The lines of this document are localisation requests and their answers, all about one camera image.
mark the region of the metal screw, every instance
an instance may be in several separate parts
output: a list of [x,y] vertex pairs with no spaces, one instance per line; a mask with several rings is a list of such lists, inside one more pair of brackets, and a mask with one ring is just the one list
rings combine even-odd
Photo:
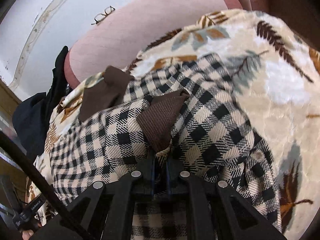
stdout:
[[187,178],[190,176],[190,172],[188,171],[182,171],[180,172],[180,176],[183,177],[183,178]]
[[99,189],[99,188],[102,188],[103,187],[103,183],[101,181],[96,181],[94,184],[93,184],[93,187],[95,189]]
[[220,180],[220,181],[218,182],[218,186],[219,186],[219,187],[227,187],[227,186],[228,186],[228,183],[227,183],[226,181],[224,181],[224,180]]
[[133,172],[131,172],[131,176],[134,177],[134,178],[140,177],[140,175],[141,175],[141,172],[140,172],[140,171],[133,171]]

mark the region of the brown knit fabric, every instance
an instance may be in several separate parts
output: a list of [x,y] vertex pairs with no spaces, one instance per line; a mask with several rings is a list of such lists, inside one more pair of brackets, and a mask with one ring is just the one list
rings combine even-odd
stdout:
[[103,81],[84,90],[78,117],[82,122],[96,112],[121,104],[127,85],[134,78],[113,66],[106,68],[103,77]]
[[138,124],[155,152],[166,149],[170,144],[171,127],[183,102],[188,98],[189,94],[184,89],[155,97],[150,107],[137,117]]

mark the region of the floral fleece blanket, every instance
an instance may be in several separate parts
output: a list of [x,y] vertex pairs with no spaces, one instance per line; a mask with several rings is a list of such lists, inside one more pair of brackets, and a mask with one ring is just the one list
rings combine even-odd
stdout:
[[[320,54],[280,19],[234,9],[202,16],[140,51],[126,71],[134,77],[214,54],[227,67],[233,95],[274,156],[280,188],[282,233],[298,240],[320,207]],[[44,153],[34,165],[52,183],[49,152],[79,114],[83,91],[102,73],[83,81],[54,109]],[[32,182],[27,201],[39,194]],[[55,212],[39,211],[44,225]]]

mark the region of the plaid fabric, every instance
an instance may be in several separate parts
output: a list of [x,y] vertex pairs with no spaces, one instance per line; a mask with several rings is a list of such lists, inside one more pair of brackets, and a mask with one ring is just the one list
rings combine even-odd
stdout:
[[[52,150],[54,187],[69,203],[96,180],[112,182],[146,157],[148,143],[136,117],[152,97],[184,88],[190,98],[171,129],[174,158],[210,182],[226,180],[280,229],[273,157],[232,96],[227,69],[215,54],[173,65],[128,84],[124,103],[72,126]],[[137,204],[132,239],[186,239],[184,211]]]

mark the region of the eyeglasses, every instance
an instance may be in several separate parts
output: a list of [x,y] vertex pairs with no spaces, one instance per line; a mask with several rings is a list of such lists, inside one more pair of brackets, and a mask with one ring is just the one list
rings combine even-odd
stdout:
[[108,15],[113,13],[115,10],[116,9],[113,8],[112,6],[109,6],[109,7],[105,8],[105,10],[104,10],[105,14],[103,14],[103,13],[97,14],[94,17],[95,23],[92,23],[91,25],[95,25],[95,24],[98,24],[99,22],[103,21]]

